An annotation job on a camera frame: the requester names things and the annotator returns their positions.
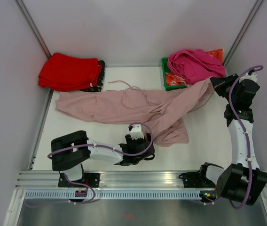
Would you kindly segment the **folded red trousers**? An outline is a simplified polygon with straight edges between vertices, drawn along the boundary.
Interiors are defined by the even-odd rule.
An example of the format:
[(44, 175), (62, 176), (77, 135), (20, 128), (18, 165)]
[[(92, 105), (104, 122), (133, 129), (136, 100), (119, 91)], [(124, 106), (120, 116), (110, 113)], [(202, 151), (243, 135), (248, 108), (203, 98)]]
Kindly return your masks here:
[(102, 65), (97, 58), (76, 58), (54, 53), (39, 73), (38, 85), (54, 91), (68, 92), (97, 85)]

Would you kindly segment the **aluminium mounting rail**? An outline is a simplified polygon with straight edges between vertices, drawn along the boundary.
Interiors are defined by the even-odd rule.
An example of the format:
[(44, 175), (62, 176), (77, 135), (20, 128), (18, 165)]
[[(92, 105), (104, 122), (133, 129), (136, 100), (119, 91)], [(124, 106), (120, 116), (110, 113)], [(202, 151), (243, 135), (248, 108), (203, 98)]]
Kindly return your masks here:
[[(181, 171), (98, 171), (101, 190), (183, 190)], [(15, 189), (59, 189), (56, 171), (20, 171)]]

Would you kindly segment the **right aluminium frame post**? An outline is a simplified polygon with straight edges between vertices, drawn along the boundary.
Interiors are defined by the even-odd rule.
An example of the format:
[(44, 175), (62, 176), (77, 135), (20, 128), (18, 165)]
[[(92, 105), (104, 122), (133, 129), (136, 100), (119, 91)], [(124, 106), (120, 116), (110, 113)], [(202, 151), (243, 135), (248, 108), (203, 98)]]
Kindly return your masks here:
[(237, 51), (241, 41), (243, 40), (244, 36), (246, 35), (248, 29), (250, 28), (253, 20), (255, 19), (256, 15), (258, 14), (258, 12), (260, 11), (263, 3), (265, 1), (264, 0), (256, 0), (251, 8), (251, 10), (249, 11), (249, 14), (247, 16), (247, 18), (245, 19), (239, 33), (237, 34), (231, 48), (229, 49), (224, 61), (223, 61), (223, 65), (226, 67), (229, 62), (231, 61), (233, 55), (235, 54), (235, 52)]

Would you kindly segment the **light pink trousers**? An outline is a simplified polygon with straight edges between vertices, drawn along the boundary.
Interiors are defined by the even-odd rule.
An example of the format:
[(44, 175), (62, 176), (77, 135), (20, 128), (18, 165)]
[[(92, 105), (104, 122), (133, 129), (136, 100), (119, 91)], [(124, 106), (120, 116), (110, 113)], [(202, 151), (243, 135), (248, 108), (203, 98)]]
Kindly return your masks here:
[(171, 91), (133, 88), (95, 93), (62, 92), (55, 108), (86, 122), (144, 123), (150, 127), (155, 144), (169, 147), (188, 143), (183, 117), (213, 93), (209, 79)]

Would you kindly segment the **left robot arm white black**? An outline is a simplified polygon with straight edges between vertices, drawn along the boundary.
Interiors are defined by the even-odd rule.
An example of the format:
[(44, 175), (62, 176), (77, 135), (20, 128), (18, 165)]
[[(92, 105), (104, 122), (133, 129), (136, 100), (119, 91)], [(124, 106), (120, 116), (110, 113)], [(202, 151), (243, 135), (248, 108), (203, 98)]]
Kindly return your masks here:
[(85, 131), (79, 130), (52, 140), (47, 158), (52, 161), (52, 170), (59, 172), (61, 181), (80, 187), (86, 181), (83, 169), (86, 160), (127, 167), (155, 158), (152, 132), (142, 133), (138, 138), (131, 132), (125, 139), (125, 144), (109, 145), (88, 138)]

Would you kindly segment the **left aluminium frame post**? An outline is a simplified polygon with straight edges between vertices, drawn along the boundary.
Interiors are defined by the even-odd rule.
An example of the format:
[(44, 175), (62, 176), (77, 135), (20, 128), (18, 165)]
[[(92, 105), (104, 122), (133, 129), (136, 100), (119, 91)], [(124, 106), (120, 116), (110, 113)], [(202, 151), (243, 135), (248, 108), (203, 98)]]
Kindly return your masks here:
[(15, 3), (20, 11), (20, 13), (22, 14), (23, 18), (25, 19), (26, 23), (28, 24), (32, 34), (34, 35), (36, 41), (38, 42), (42, 52), (44, 53), (44, 55), (46, 56), (47, 59), (49, 59), (52, 55), (36, 25), (36, 23), (34, 22), (26, 4), (24, 3), (23, 0), (15, 0)]

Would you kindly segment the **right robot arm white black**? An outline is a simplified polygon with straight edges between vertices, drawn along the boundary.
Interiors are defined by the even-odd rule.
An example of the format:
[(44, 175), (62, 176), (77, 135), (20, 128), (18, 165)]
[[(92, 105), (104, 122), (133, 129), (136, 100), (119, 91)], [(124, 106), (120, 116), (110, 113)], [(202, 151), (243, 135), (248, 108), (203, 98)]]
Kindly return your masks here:
[(206, 162), (197, 175), (202, 186), (215, 185), (217, 197), (230, 203), (238, 202), (237, 209), (253, 205), (267, 184), (267, 173), (260, 170), (254, 152), (252, 130), (252, 101), (259, 90), (254, 71), (239, 77), (211, 78), (215, 92), (228, 101), (224, 112), (231, 138), (232, 162), (226, 168)]

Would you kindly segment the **aluminium frame post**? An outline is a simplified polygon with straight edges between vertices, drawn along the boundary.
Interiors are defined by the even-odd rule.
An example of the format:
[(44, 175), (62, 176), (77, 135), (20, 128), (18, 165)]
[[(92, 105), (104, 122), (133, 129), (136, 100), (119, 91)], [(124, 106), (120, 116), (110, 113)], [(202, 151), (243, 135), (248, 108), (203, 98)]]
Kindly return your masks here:
[(44, 55), (46, 56), (47, 59), (49, 59), (52, 55), (36, 25), (36, 23), (34, 22), (26, 4), (24, 3), (23, 0), (15, 0), (15, 3), (20, 11), (20, 13), (22, 14), (23, 18), (25, 19), (26, 23), (28, 24), (32, 34), (34, 35), (36, 41), (38, 42), (42, 52), (44, 53)]
[(247, 18), (245, 19), (239, 33), (237, 34), (231, 48), (229, 49), (224, 61), (223, 61), (223, 65), (226, 67), (229, 62), (231, 61), (233, 55), (235, 54), (235, 52), (237, 51), (241, 41), (243, 40), (244, 36), (246, 35), (248, 29), (250, 28), (253, 20), (255, 19), (256, 15), (258, 14), (258, 12), (260, 11), (263, 3), (265, 1), (264, 0), (256, 0), (251, 8), (251, 10), (249, 11), (249, 14), (247, 16)]

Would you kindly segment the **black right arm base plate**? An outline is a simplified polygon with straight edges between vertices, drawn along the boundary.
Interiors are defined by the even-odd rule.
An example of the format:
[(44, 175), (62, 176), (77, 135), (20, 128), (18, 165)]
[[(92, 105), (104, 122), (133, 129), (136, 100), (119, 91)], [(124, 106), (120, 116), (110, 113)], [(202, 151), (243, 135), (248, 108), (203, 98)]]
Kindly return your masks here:
[(179, 175), (185, 188), (215, 188), (215, 184), (198, 172), (187, 172)]

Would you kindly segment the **magenta crumpled trousers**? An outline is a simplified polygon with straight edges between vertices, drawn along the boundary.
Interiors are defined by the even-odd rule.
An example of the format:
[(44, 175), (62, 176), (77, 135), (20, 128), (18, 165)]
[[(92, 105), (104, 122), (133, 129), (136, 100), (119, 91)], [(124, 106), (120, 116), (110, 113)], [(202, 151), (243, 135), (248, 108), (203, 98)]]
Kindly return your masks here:
[(167, 66), (176, 76), (184, 78), (189, 85), (210, 77), (224, 78), (222, 62), (201, 49), (183, 49), (168, 57)]

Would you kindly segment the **orange floral trousers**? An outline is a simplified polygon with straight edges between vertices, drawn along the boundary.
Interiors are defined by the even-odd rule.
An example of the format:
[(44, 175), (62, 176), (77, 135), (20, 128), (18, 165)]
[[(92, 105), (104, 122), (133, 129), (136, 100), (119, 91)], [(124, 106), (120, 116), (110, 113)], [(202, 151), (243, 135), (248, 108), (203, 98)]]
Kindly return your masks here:
[(171, 54), (166, 62), (167, 85), (188, 87), (211, 77), (224, 78), (223, 53), (223, 49), (183, 49)]

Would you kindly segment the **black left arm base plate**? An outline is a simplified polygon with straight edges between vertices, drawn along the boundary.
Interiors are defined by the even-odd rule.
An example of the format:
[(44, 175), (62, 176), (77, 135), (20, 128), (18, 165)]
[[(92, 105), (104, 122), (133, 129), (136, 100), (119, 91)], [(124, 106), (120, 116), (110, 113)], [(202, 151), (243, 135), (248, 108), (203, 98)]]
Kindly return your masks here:
[[(99, 173), (84, 173), (84, 177), (80, 180), (75, 181), (75, 183), (86, 184), (92, 188), (98, 188), (100, 183)], [(71, 188), (71, 187), (84, 187), (82, 185), (75, 185), (69, 183), (62, 174), (60, 174), (58, 187)]]

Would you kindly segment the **green plastic bin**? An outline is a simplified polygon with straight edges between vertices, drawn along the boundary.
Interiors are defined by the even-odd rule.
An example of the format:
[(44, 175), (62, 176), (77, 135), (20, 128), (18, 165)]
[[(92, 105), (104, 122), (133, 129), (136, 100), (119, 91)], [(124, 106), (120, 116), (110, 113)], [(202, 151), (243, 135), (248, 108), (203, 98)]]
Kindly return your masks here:
[(170, 91), (174, 89), (183, 89), (191, 86), (184, 78), (176, 76), (170, 71), (167, 66), (167, 61), (167, 57), (161, 59), (165, 90)]

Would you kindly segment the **folded black patterned trousers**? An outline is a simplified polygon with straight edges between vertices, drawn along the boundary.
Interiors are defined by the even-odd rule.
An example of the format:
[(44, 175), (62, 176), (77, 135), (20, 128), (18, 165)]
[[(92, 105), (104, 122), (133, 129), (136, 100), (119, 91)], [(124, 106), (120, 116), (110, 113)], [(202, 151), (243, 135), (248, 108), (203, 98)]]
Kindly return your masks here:
[(98, 65), (101, 66), (101, 71), (98, 76), (97, 84), (94, 87), (90, 87), (88, 89), (82, 89), (83, 92), (101, 92), (104, 86), (105, 79), (105, 62), (103, 60), (98, 61)]

